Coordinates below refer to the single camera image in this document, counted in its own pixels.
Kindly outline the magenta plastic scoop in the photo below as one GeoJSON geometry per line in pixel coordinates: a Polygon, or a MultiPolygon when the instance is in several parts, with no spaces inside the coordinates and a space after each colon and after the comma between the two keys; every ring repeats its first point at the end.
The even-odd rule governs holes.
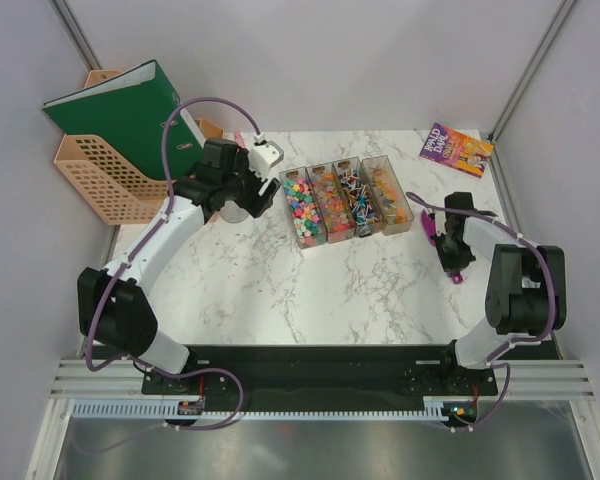
{"type": "MultiPolygon", "coordinates": [[[[436,247],[436,238],[438,236],[438,230],[436,227],[435,213],[428,209],[424,209],[420,214],[420,221],[429,243],[433,247],[436,247]]],[[[459,272],[448,273],[447,276],[454,285],[460,285],[464,281],[462,274],[459,272]]]]}

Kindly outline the clear bin popsicle candies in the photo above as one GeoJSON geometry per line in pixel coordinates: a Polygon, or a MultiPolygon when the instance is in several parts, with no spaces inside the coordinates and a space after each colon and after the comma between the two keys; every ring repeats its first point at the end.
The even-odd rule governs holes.
{"type": "Polygon", "coordinates": [[[405,233],[414,221],[411,207],[386,155],[362,160],[376,202],[384,216],[382,233],[385,236],[405,233]]]}

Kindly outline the clear bin translucent star candies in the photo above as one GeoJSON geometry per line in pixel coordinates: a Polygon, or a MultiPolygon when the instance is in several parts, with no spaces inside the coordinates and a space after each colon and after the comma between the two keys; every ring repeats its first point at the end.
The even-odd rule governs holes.
{"type": "Polygon", "coordinates": [[[328,243],[349,240],[355,233],[355,222],[332,163],[307,168],[327,233],[328,243]]]}

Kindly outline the clear bin lollipops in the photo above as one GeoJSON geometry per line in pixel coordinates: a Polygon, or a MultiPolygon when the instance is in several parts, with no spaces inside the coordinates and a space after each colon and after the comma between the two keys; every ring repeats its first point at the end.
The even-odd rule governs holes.
{"type": "Polygon", "coordinates": [[[355,236],[365,238],[378,233],[384,225],[384,216],[360,159],[338,160],[334,169],[355,222],[355,236]]]}

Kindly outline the clear bin opaque star candies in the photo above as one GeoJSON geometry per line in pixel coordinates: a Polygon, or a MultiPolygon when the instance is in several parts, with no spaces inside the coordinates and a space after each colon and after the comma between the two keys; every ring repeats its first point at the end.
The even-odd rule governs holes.
{"type": "Polygon", "coordinates": [[[307,170],[286,170],[279,178],[292,232],[299,246],[310,248],[325,244],[326,227],[307,170]]]}

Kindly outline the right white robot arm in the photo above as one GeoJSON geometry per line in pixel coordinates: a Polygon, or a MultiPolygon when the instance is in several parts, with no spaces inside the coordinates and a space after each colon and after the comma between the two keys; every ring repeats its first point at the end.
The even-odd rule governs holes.
{"type": "Polygon", "coordinates": [[[566,321],[564,251],[539,245],[474,207],[468,192],[445,197],[444,215],[431,213],[430,236],[443,271],[454,283],[480,253],[490,262],[484,318],[451,343],[455,359],[438,368],[447,392],[463,392],[474,381],[473,369],[485,369],[517,345],[538,345],[566,321]]]}

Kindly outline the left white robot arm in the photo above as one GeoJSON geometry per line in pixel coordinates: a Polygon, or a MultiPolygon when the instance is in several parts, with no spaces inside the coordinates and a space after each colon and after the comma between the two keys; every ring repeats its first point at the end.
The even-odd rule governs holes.
{"type": "Polygon", "coordinates": [[[85,269],[77,281],[79,328],[86,337],[90,370],[93,344],[99,342],[121,356],[161,372],[178,393],[199,382],[192,353],[163,333],[149,293],[173,256],[226,203],[233,202],[253,218],[272,206],[281,186],[268,177],[284,157],[282,149],[263,140],[252,148],[213,138],[188,175],[175,180],[168,197],[141,235],[102,269],[85,269]]]}

